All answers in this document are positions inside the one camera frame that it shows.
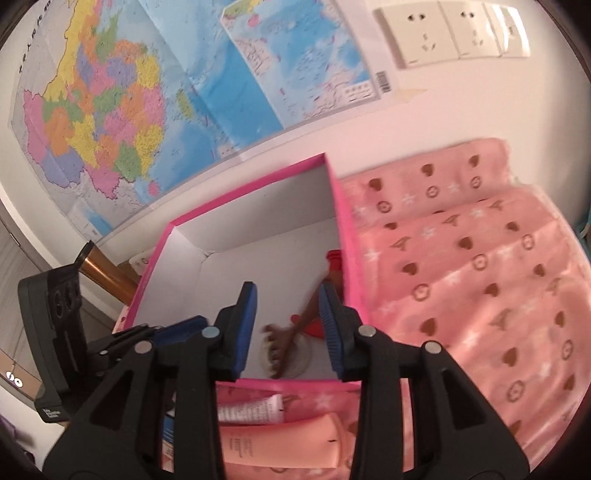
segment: brown cylinder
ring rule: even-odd
[[[93,243],[88,242],[76,259],[78,271],[104,288],[116,299],[131,305],[138,286],[113,264]]]

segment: power socket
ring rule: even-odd
[[[440,2],[461,59],[500,57],[491,22],[481,2]]]
[[[460,58],[437,2],[390,5],[381,13],[405,67]]]
[[[519,11],[504,5],[485,4],[502,57],[529,57],[530,41]]]

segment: map barcode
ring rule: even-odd
[[[388,93],[392,91],[392,87],[390,86],[390,82],[388,80],[388,75],[386,74],[386,72],[378,72],[375,74],[375,76],[378,80],[378,85],[382,90],[382,93]]]

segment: screw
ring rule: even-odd
[[[359,327],[359,330],[357,330],[359,332],[359,334],[361,336],[364,337],[373,337],[377,330],[375,329],[375,327],[371,326],[371,325],[362,325],[361,327]]]
[[[443,347],[440,343],[431,340],[430,342],[425,343],[425,350],[433,355],[437,355],[438,353],[441,353]]]
[[[151,349],[152,342],[149,342],[147,340],[142,340],[141,342],[136,343],[134,346],[135,353],[139,353],[140,355],[148,353]]]
[[[215,338],[220,334],[220,329],[217,327],[205,327],[201,330],[201,335],[205,338]]]

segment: orange tube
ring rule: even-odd
[[[272,468],[337,468],[347,452],[339,417],[263,426],[220,426],[226,463]]]

